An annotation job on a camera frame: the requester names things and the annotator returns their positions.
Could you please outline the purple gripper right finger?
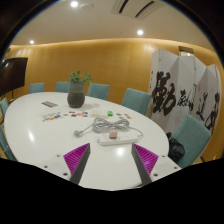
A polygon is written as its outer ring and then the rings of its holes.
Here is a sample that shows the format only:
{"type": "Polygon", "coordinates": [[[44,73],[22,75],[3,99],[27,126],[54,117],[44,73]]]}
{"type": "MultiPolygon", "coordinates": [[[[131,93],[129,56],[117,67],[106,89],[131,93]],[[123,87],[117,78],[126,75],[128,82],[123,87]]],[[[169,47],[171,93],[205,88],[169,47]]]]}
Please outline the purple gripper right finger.
{"type": "Polygon", "coordinates": [[[140,175],[142,185],[145,186],[147,184],[150,184],[150,174],[159,156],[137,144],[132,144],[131,154],[133,156],[138,173],[140,175]]]}

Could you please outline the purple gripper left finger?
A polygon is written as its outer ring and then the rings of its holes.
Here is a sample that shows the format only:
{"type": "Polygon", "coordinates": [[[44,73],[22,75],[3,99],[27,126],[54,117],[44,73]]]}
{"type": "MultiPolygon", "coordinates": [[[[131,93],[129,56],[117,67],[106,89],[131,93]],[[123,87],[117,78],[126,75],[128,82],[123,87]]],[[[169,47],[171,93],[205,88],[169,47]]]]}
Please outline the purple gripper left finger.
{"type": "Polygon", "coordinates": [[[78,184],[83,175],[90,155],[90,144],[84,144],[64,155],[64,160],[71,172],[70,181],[78,184]]]}

